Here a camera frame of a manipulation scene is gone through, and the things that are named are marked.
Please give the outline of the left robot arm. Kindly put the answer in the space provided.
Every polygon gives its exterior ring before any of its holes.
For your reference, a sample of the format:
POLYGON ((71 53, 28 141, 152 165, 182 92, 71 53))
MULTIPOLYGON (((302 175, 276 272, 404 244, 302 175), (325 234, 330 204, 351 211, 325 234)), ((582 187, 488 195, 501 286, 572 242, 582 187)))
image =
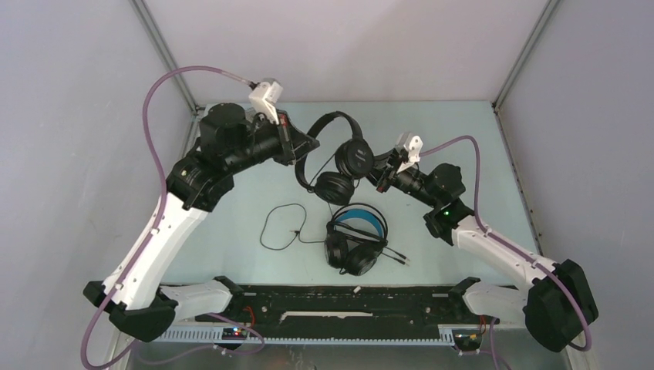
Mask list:
POLYGON ((286 111, 277 116, 278 123, 272 123, 236 103, 206 111, 199 137, 169 173, 165 194, 133 248, 109 277, 84 288, 84 296, 119 331, 150 342, 187 318, 241 317, 241 289, 226 277, 181 286, 161 281, 186 239, 233 189, 236 174, 267 160, 290 166, 318 148, 318 140, 296 128, 286 111))

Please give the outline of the black and blue gaming headset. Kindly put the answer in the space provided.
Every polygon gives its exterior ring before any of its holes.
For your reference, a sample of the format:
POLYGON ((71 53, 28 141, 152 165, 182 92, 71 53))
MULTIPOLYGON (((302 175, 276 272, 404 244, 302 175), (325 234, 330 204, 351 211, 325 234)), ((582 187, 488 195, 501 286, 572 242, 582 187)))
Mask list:
POLYGON ((388 245, 386 218, 367 203, 340 207, 325 227, 325 258, 341 275, 367 273, 388 245))

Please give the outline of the small black on-ear headphones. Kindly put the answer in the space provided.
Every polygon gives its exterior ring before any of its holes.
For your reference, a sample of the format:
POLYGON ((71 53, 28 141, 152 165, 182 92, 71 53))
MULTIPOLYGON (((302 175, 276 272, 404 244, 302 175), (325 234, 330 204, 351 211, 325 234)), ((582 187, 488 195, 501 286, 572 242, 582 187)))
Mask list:
POLYGON ((350 203, 355 192, 355 181, 368 176, 373 170, 375 156, 364 139, 359 123, 347 113, 334 111, 321 116, 308 130, 312 139, 317 136, 335 119, 343 118, 351 129, 351 138, 335 150, 329 158, 335 165, 334 171, 320 169, 311 184, 305 176, 306 158, 301 158, 295 164, 295 178, 298 184, 307 192, 313 193, 319 199, 336 206, 350 203))

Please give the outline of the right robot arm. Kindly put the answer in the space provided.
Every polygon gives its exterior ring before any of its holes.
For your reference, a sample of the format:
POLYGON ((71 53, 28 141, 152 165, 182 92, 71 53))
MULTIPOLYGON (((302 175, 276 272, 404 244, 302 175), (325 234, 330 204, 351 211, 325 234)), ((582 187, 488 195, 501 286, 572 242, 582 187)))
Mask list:
POLYGON ((469 277, 448 302, 453 319, 468 322, 477 314, 502 321, 523 321, 543 347, 560 352, 592 348, 590 324, 598 307, 582 267, 567 259, 556 262, 516 245, 484 223, 460 195, 465 192, 461 169, 441 163, 430 173, 391 150, 375 156, 368 180, 380 193, 393 187, 431 208, 426 228, 436 239, 467 251, 514 284, 503 288, 469 277))

